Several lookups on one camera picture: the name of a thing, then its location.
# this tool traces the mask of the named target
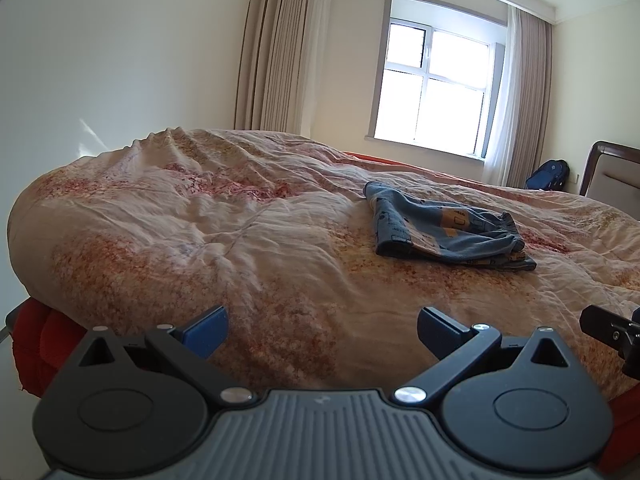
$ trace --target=blue backpack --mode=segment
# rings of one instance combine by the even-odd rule
[[[569,165],[565,160],[548,160],[527,179],[524,189],[562,191],[569,178]]]

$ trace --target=beige curtain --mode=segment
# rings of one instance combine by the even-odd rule
[[[507,186],[524,187],[540,165],[551,92],[551,24],[520,11],[520,113]]]
[[[498,103],[482,180],[523,187],[540,164],[551,88],[551,25],[509,8]]]
[[[235,127],[309,137],[331,0],[250,0]]]

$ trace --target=triangular cutout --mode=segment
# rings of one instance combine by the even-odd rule
[[[86,351],[82,361],[80,361],[80,366],[103,365],[113,363],[115,360],[107,342],[99,338]]]
[[[536,351],[533,353],[531,362],[560,368],[566,368],[568,366],[556,343],[549,338],[544,338],[538,343],[538,348],[536,348]]]

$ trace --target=window frame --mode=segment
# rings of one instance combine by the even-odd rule
[[[482,14],[480,12],[476,12],[474,10],[471,9],[466,9],[465,7],[459,7],[453,4],[448,4],[445,2],[441,2],[439,0],[418,0],[418,1],[422,1],[422,2],[427,2],[430,4],[435,4],[435,5],[439,5],[439,6],[443,6],[443,7],[448,7],[449,9],[452,10],[456,10],[458,12],[465,12],[467,14],[470,14],[472,16],[476,16],[478,18],[481,18],[483,20],[487,20],[489,22],[493,22],[493,23],[497,23],[498,25],[501,25],[503,27],[506,27],[507,23],[504,22],[503,20],[499,20],[497,18],[494,18],[492,16],[487,16],[485,14]],[[378,56],[378,70],[376,73],[376,83],[374,86],[374,95],[373,95],[373,102],[372,102],[372,107],[371,107],[371,116],[370,116],[370,120],[369,120],[369,131],[367,132],[366,137],[370,137],[372,139],[378,139],[378,140],[388,140],[388,139],[380,139],[379,137],[376,137],[376,126],[377,126],[377,122],[378,122],[378,112],[380,110],[380,95],[382,93],[382,79],[383,79],[383,75],[384,75],[384,71],[385,70],[395,70],[396,72],[404,72],[404,73],[411,73],[414,75],[419,75],[422,76],[423,81],[422,81],[422,94],[420,96],[420,110],[418,111],[418,120],[417,120],[417,125],[420,124],[420,115],[422,114],[422,96],[424,95],[424,92],[426,91],[426,85],[428,82],[429,78],[433,78],[433,79],[437,79],[443,82],[448,82],[448,83],[452,83],[452,84],[460,84],[462,86],[465,86],[466,88],[471,88],[474,90],[480,90],[484,92],[483,98],[482,98],[482,111],[481,111],[481,116],[480,116],[480,120],[479,120],[479,127],[478,127],[478,133],[476,135],[476,145],[474,148],[474,152],[473,153],[469,153],[469,154],[461,154],[461,153],[454,153],[454,152],[446,152],[446,153],[451,153],[453,155],[458,155],[458,156],[467,156],[470,158],[480,158],[483,159],[486,156],[486,150],[487,150],[487,146],[488,146],[488,141],[489,141],[489,135],[490,135],[490,131],[491,131],[491,126],[492,126],[492,122],[493,122],[493,118],[494,118],[494,114],[495,114],[495,108],[496,108],[496,104],[497,104],[497,93],[498,93],[498,88],[500,85],[500,78],[502,76],[502,65],[503,65],[503,61],[504,61],[504,46],[499,44],[499,43],[493,43],[493,44],[488,44],[489,48],[490,48],[490,69],[489,69],[489,77],[487,80],[487,85],[484,87],[484,89],[481,88],[475,88],[473,86],[469,86],[469,85],[465,85],[463,83],[460,83],[458,81],[453,81],[453,80],[449,80],[446,77],[442,77],[436,74],[431,74],[429,72],[429,63],[430,63],[430,49],[431,49],[431,42],[432,42],[432,38],[433,38],[433,32],[435,30],[440,30],[442,32],[445,32],[447,34],[452,34],[454,36],[459,36],[461,38],[464,38],[464,36],[460,36],[459,34],[456,34],[455,32],[449,32],[448,30],[444,30],[442,28],[436,28],[436,27],[431,27],[430,25],[425,25],[422,23],[415,23],[415,22],[409,22],[407,20],[401,20],[399,18],[391,18],[391,5],[392,5],[392,0],[385,0],[385,9],[384,9],[384,14],[383,14],[383,23],[382,23],[382,34],[380,37],[380,53]],[[387,53],[387,49],[388,49],[388,42],[389,42],[389,32],[390,32],[390,28],[391,25],[404,25],[407,27],[413,27],[413,28],[418,28],[420,30],[424,30],[425,31],[425,38],[424,38],[424,46],[422,49],[422,66],[423,68],[418,68],[418,67],[414,67],[414,66],[410,66],[410,65],[403,65],[403,64],[399,64],[399,63],[392,63],[392,62],[387,62],[386,61],[386,53]],[[465,39],[469,39],[469,40],[473,40],[473,41],[478,41],[475,40],[474,38],[465,38]],[[489,98],[489,102],[487,103],[487,105],[485,105],[485,100]],[[405,142],[402,142],[401,140],[398,141],[391,141],[391,142],[400,142],[405,144]],[[410,146],[416,146],[418,148],[426,148],[429,150],[436,150],[436,148],[430,148],[429,146],[423,145],[423,144],[415,144],[415,143],[411,143],[409,144]]]

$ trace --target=wrinkled bed sheet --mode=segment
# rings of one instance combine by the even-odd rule
[[[376,256],[369,180],[510,212],[538,268]],[[505,335],[553,326],[606,397],[635,384],[578,317],[590,303],[629,317],[640,303],[640,222],[581,196],[367,162],[288,134],[178,128],[40,177],[8,240],[28,293],[85,327],[139,333],[224,304],[230,334],[212,361],[254,388],[389,390],[434,363],[416,335],[424,305]]]

